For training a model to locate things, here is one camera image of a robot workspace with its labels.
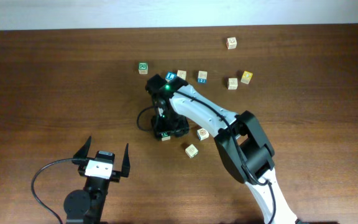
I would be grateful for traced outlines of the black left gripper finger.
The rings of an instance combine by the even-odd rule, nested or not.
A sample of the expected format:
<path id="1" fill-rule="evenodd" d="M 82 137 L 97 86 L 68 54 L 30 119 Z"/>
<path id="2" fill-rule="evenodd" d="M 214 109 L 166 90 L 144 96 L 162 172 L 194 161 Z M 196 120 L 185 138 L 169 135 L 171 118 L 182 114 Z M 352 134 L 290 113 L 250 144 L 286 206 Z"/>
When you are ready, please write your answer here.
<path id="1" fill-rule="evenodd" d="M 81 159 L 86 159 L 91 145 L 91 136 L 88 137 L 86 142 L 80 149 L 74 154 L 72 163 L 81 164 Z"/>
<path id="2" fill-rule="evenodd" d="M 124 151 L 124 157 L 122 160 L 122 167 L 121 167 L 121 176 L 128 177 L 131 169 L 131 163 L 129 159 L 129 144 L 126 144 L 126 148 Z"/>

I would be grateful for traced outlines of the green R wooden block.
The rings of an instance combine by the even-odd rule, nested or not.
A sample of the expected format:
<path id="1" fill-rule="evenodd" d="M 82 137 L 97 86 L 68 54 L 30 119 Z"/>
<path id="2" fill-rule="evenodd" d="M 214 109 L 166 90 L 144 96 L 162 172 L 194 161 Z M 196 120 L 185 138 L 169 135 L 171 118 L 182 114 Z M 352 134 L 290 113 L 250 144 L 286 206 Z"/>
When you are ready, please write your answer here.
<path id="1" fill-rule="evenodd" d="M 171 138 L 170 135 L 168 133 L 166 133 L 166 132 L 161 134 L 161 140 L 162 141 L 168 141 L 168 140 L 170 140 L 170 138 Z"/>

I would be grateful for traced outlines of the wooden block red drawing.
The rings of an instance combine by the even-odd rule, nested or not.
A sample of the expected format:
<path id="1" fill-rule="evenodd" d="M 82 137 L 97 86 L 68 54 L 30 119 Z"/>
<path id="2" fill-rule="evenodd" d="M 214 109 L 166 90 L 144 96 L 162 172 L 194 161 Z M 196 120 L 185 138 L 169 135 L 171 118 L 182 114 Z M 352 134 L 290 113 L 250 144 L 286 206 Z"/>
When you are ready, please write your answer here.
<path id="1" fill-rule="evenodd" d="M 197 130 L 197 136 L 198 136 L 199 140 L 202 141 L 202 140 L 209 138 L 209 132 L 207 132 L 207 130 L 205 130 L 205 128 L 200 128 Z"/>

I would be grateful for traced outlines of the plain wooden block front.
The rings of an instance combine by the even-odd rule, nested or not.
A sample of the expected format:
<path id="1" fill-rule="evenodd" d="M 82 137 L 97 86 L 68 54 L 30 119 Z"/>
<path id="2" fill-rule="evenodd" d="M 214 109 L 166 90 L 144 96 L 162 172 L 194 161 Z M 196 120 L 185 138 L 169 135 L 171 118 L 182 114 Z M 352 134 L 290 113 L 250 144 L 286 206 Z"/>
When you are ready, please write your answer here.
<path id="1" fill-rule="evenodd" d="M 185 149 L 186 155 L 191 159 L 193 157 L 195 157 L 198 154 L 198 150 L 195 147 L 194 144 L 189 145 L 186 149 Z"/>

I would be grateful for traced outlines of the wooden block blue side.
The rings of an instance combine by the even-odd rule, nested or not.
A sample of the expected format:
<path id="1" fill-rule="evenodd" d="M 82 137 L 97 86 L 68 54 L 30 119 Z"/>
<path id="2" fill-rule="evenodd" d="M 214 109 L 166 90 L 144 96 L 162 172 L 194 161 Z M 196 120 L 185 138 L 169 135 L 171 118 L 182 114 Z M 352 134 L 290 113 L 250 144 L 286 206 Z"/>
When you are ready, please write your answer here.
<path id="1" fill-rule="evenodd" d="M 208 73 L 206 71 L 199 71 L 198 72 L 198 78 L 197 78 L 197 82 L 198 83 L 206 83 L 207 82 L 207 78 L 208 78 Z"/>

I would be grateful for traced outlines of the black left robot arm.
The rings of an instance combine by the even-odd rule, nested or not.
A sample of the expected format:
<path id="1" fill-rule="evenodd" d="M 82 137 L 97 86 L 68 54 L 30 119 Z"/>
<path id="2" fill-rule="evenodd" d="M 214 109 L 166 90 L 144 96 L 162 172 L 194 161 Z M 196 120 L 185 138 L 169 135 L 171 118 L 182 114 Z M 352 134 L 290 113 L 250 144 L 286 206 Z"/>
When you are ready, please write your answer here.
<path id="1" fill-rule="evenodd" d="M 70 192 L 63 203 L 67 223 L 100 223 L 111 182 L 128 178 L 131 169 L 129 146 L 126 146 L 121 170 L 114 170 L 115 154 L 98 151 L 94 157 L 88 152 L 91 138 L 74 154 L 73 164 L 78 166 L 80 176 L 86 178 L 85 186 Z"/>

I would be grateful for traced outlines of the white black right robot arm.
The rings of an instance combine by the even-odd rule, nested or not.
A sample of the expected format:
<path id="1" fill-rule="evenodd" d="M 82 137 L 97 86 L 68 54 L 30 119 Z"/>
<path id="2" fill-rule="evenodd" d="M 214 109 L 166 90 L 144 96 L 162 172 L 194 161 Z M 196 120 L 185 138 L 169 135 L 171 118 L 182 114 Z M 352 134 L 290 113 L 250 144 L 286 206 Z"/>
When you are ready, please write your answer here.
<path id="1" fill-rule="evenodd" d="M 228 111 L 182 78 L 168 82 L 154 75 L 145 90 L 152 97 L 155 115 L 151 123 L 157 139 L 184 136 L 190 130 L 188 122 L 195 122 L 213 137 L 228 173 L 249 188 L 265 223 L 301 223 L 279 187 L 273 146 L 251 112 Z"/>

